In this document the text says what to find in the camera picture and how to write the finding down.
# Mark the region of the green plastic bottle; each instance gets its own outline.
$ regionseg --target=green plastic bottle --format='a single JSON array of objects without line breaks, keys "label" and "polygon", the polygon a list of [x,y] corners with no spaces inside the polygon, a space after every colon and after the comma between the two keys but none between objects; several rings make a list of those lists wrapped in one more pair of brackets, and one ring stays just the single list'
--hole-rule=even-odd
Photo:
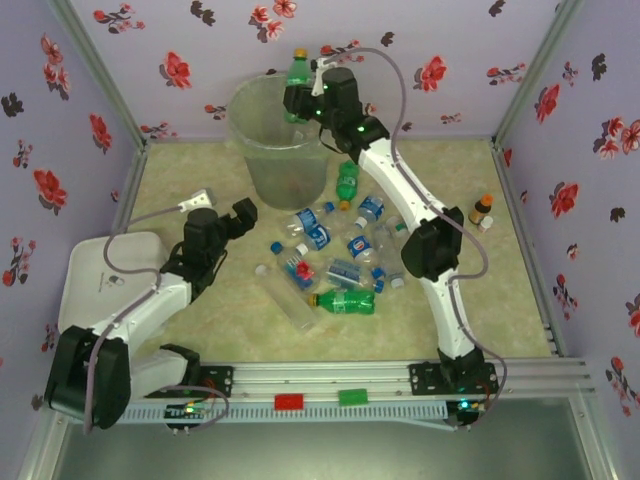
[{"label": "green plastic bottle", "polygon": [[[293,53],[293,63],[287,72],[287,86],[307,85],[311,81],[311,68],[307,63],[307,50],[296,48]],[[288,123],[307,123],[306,120],[298,118],[297,115],[285,110],[284,120]]]},{"label": "green plastic bottle", "polygon": [[370,315],[375,312],[375,293],[369,290],[332,291],[322,295],[309,297],[309,305],[322,307],[331,313],[362,313]]},{"label": "green plastic bottle", "polygon": [[340,199],[340,210],[349,210],[351,200],[358,193],[358,174],[360,169],[351,160],[347,160],[340,165],[338,182],[336,183],[336,193]]}]

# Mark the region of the marble pattern surface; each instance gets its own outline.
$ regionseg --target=marble pattern surface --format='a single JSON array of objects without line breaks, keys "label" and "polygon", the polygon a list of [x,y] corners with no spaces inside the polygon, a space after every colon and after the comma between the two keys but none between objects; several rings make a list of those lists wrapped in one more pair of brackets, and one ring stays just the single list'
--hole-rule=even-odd
[{"label": "marble pattern surface", "polygon": [[[473,227],[490,258],[485,277],[461,283],[470,325],[481,342],[506,357],[550,355],[487,142],[403,141],[399,150],[427,188],[445,204],[458,205],[465,215],[482,194],[494,195],[494,226],[481,234],[466,224]],[[335,200],[335,178],[342,159],[338,155],[330,157],[327,186],[321,198]],[[235,201],[249,196],[258,207],[258,223],[243,238],[229,243],[229,257],[215,284],[174,315],[164,334],[148,341],[141,353],[171,342],[199,352],[205,361],[437,357],[433,315],[420,284],[410,276],[404,289],[388,288],[377,296],[374,315],[341,316],[322,311],[319,323],[306,334],[289,324],[254,278],[256,265],[275,266],[269,245],[283,240],[277,221],[284,212],[267,207],[257,197],[244,159],[229,143],[153,145],[132,218],[177,204],[202,187],[213,189],[218,199],[215,208],[221,215],[231,211]],[[361,172],[356,202],[373,187],[373,179]],[[386,215],[394,210],[388,208]],[[170,214],[136,225],[136,230],[152,230],[171,247],[182,239],[184,221],[184,216]],[[322,255],[310,255],[316,260],[347,255],[339,240],[325,250]],[[471,273],[480,267],[480,255],[464,240],[460,271]]]}]

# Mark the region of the lavender wall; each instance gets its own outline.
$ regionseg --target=lavender wall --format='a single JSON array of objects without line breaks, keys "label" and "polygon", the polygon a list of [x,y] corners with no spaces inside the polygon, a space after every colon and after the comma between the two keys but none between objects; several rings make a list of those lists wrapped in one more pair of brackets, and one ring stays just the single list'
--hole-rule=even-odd
[{"label": "lavender wall", "polygon": [[12,479],[42,403],[69,254],[108,232],[134,146],[46,2],[3,4],[0,42],[0,477]]},{"label": "lavender wall", "polygon": [[[409,134],[491,135],[558,5],[558,0],[69,1],[139,126],[161,138],[224,137],[224,109],[242,80],[286,70],[295,47],[308,48],[315,58],[349,49],[353,40],[383,49],[402,68],[409,87]],[[395,122],[399,90],[393,71],[373,55],[353,55],[348,66],[362,101],[373,104],[387,125]]]},{"label": "lavender wall", "polygon": [[585,3],[540,98],[505,142],[506,158],[569,353],[587,359],[629,478],[638,478],[638,8]]}]

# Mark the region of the orange bottle cap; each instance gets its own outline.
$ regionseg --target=orange bottle cap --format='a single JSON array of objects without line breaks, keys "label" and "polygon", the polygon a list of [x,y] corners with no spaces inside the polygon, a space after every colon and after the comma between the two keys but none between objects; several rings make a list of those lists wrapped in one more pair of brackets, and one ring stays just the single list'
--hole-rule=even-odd
[{"label": "orange bottle cap", "polygon": [[480,203],[483,204],[485,207],[490,207],[491,204],[493,203],[493,195],[489,195],[488,193],[486,195],[483,195],[482,198],[480,199]]}]

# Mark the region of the red block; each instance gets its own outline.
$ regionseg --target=red block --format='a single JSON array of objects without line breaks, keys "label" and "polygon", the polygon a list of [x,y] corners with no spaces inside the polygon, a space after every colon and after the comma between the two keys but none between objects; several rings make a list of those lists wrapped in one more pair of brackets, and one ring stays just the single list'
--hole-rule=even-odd
[{"label": "red block", "polygon": [[304,410],[304,395],[302,393],[282,393],[276,395],[273,408],[282,410]]}]

